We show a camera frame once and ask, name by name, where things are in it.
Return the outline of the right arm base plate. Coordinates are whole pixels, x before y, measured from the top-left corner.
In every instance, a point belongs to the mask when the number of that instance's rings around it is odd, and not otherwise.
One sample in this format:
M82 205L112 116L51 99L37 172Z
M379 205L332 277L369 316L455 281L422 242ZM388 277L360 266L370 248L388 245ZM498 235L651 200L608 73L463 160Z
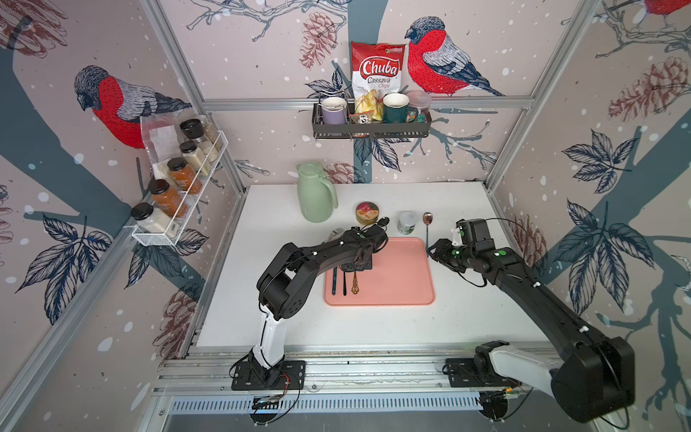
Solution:
M522 383L507 377L496 375L492 370L479 372L471 357L446 358L442 373L448 378L452 388L516 388Z

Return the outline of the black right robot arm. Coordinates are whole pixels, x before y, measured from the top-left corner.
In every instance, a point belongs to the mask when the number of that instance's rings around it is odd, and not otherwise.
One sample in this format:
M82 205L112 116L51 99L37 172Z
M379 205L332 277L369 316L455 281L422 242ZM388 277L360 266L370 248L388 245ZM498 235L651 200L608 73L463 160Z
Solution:
M501 340L476 347L471 372L480 382L514 381L552 396L573 420L586 423L635 402L635 354L608 338L542 284L511 248L497 248L483 219L457 221L451 239L428 256L457 275L473 270L513 300L541 329L559 357L550 360Z

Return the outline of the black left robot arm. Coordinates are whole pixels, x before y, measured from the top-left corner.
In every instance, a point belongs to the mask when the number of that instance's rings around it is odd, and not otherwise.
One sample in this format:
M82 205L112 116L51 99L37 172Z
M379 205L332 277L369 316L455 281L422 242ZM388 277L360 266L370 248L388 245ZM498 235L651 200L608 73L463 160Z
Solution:
M331 241L299 248L287 243L257 282L258 309L263 324L250 363L268 372L284 361L284 322L306 304L319 275L335 268L344 273L372 269L372 257L385 248L387 230L378 224L353 227Z

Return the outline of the grey marble handle fork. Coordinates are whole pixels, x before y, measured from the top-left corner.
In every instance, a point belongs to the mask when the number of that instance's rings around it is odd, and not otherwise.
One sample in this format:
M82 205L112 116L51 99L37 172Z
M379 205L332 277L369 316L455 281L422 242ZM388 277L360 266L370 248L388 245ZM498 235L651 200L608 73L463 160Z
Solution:
M331 234L329 234L327 242L341 239L343 237L344 233L345 233L345 230L342 228L337 228L337 229L332 230Z

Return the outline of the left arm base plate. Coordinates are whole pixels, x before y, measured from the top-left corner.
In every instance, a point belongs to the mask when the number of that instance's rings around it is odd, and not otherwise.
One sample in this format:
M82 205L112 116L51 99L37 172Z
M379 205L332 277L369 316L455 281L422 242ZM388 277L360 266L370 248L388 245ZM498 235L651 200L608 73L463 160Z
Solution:
M256 362L239 362L230 373L234 391L302 390L306 373L305 361L282 361L264 369Z

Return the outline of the teal handle fork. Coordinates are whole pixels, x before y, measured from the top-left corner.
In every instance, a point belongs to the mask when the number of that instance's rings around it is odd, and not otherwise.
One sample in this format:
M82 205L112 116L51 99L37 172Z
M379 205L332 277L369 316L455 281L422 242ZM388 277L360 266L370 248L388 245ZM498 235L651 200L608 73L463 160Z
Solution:
M338 267L333 269L331 294L336 296L338 292Z

